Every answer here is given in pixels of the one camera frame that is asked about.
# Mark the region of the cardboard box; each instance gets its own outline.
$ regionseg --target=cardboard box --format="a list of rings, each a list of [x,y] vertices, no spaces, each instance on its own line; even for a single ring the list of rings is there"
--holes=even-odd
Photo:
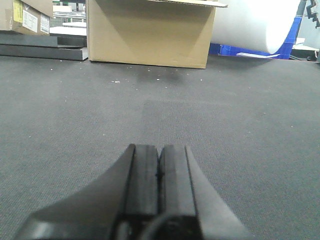
[[[205,0],[87,0],[91,61],[204,69],[215,7]]]
[[[0,30],[49,35],[52,0],[1,0]]]

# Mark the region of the gray carpet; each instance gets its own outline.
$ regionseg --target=gray carpet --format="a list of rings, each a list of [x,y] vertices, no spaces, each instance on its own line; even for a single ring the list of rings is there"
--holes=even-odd
[[[318,240],[319,106],[310,62],[212,56],[199,70],[0,57],[0,239],[137,143],[190,145],[257,239]]]

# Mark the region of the white roll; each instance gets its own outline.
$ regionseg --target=white roll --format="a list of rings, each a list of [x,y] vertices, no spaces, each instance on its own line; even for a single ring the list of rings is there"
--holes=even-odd
[[[274,54],[284,43],[301,0],[221,0],[212,43]]]

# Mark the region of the black cable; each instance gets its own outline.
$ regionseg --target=black cable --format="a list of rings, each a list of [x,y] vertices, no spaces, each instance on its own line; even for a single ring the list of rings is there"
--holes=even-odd
[[[152,240],[154,239],[157,231],[169,220],[180,217],[174,213],[162,213],[151,221],[143,230],[138,240]]]
[[[130,237],[131,227],[129,222],[121,222],[116,230],[115,240],[128,240]]]

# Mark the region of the blue bin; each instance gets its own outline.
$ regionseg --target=blue bin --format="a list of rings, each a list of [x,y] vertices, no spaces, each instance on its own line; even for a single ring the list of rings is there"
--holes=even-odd
[[[299,29],[299,25],[301,23],[302,17],[301,16],[296,16],[294,18],[294,22],[292,24],[292,27],[290,29],[290,32],[288,36],[286,37],[283,45],[280,47],[280,49],[272,54],[272,55],[277,55],[273,57],[273,59],[289,59],[292,48],[295,44],[296,41],[296,36],[297,36],[297,31]],[[240,47],[235,47],[235,46],[228,46],[228,45],[221,45],[220,49],[220,55],[223,56],[236,56],[238,53],[246,53],[246,54],[256,54],[256,55],[262,55],[262,56],[270,56],[270,53],[264,52],[264,51],[255,51],[255,50],[250,50],[246,48],[240,48]]]
[[[209,54],[218,55],[220,53],[220,44],[210,43]]]

